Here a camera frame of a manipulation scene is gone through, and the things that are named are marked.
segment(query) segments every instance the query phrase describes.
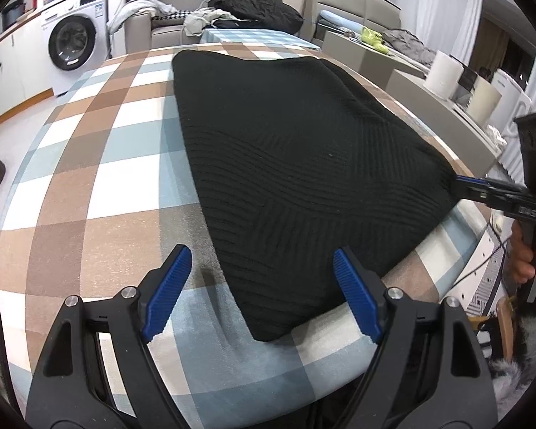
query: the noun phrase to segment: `white floor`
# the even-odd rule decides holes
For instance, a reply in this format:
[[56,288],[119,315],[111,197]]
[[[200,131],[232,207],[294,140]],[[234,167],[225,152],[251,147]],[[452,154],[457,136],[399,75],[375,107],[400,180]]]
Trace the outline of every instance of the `white floor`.
[[0,124],[0,159],[6,166],[6,175],[0,184],[0,215],[18,168],[57,101],[56,97],[48,98]]

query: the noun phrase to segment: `sofa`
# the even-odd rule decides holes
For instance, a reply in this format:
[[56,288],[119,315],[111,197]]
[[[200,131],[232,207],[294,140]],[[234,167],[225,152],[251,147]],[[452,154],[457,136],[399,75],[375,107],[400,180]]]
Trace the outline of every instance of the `sofa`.
[[324,31],[319,30],[318,19],[324,9],[378,32],[401,28],[401,10],[387,0],[304,0],[304,24],[298,36],[320,47]]
[[[202,0],[160,0],[172,4],[178,10],[193,11]],[[155,21],[147,13],[128,18],[124,25],[125,50],[127,53],[199,43],[200,37],[182,32],[183,19]]]

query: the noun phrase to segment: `fluffy fur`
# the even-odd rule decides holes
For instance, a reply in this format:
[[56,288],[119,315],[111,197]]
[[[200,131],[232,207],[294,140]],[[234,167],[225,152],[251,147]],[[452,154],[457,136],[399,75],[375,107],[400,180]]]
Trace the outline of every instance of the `fluffy fur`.
[[515,357],[512,363],[505,360],[489,363],[495,376],[493,385],[499,420],[520,400],[536,377],[536,316],[520,318],[517,333],[521,334],[526,345],[525,353]]

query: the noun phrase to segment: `sofa armrest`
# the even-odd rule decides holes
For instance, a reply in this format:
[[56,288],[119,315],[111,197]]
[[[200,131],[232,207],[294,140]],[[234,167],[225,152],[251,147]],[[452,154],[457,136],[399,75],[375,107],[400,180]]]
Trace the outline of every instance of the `sofa armrest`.
[[151,15],[136,14],[128,18],[124,25],[125,50],[127,53],[151,50]]
[[314,32],[316,31],[316,0],[304,0],[302,8],[302,17],[304,22],[297,36],[303,40],[312,41]]

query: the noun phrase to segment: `plaid tablecloth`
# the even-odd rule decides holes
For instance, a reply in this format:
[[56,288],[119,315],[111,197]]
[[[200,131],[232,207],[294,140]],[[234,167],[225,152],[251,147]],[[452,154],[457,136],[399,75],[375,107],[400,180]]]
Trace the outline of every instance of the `plaid tablecloth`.
[[320,51],[318,45],[302,40],[286,32],[269,29],[205,29],[200,43],[215,42],[276,43]]
[[[171,68],[183,49],[262,60],[315,55],[266,43],[151,50],[106,61],[60,99],[23,160],[0,221],[0,307],[22,398],[63,299],[111,297],[137,285],[177,243],[193,251],[193,272],[150,350],[191,427],[242,427],[288,413],[354,379],[372,358],[375,345],[345,304],[276,342],[250,336],[212,249],[184,151]],[[420,121],[347,71],[467,172]],[[386,283],[438,301],[484,226],[478,207],[461,202]],[[101,341],[115,401],[131,413],[110,339]]]

